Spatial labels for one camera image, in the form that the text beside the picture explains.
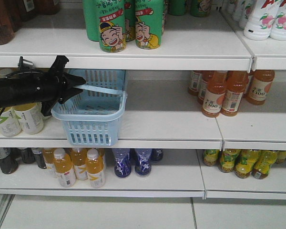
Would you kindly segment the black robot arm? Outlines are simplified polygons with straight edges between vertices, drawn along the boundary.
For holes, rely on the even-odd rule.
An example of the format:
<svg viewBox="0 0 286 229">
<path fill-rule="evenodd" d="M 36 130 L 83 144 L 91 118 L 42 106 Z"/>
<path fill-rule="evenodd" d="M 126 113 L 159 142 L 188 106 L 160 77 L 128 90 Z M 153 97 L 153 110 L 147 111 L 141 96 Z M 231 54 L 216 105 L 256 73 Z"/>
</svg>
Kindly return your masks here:
<svg viewBox="0 0 286 229">
<path fill-rule="evenodd" d="M 41 113 L 51 115 L 51 109 L 59 102 L 64 103 L 83 90 L 76 86 L 86 84 L 79 76 L 64 72 L 69 59 L 58 55 L 47 72 L 31 69 L 19 59 L 19 70 L 0 78 L 0 108 L 21 104 L 42 103 Z"/>
</svg>

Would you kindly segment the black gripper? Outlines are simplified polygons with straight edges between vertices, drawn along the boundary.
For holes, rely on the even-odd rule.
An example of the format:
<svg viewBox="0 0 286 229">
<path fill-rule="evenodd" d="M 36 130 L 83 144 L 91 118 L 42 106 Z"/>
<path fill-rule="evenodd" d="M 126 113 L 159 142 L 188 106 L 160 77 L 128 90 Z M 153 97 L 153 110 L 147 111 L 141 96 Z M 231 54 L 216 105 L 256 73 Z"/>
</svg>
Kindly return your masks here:
<svg viewBox="0 0 286 229">
<path fill-rule="evenodd" d="M 41 112 L 47 116 L 57 102 L 63 104 L 82 93 L 83 89 L 73 87 L 86 84 L 86 80 L 63 72 L 68 61 L 58 55 L 47 72 L 21 70 L 0 79 L 0 108 L 42 102 Z"/>
</svg>

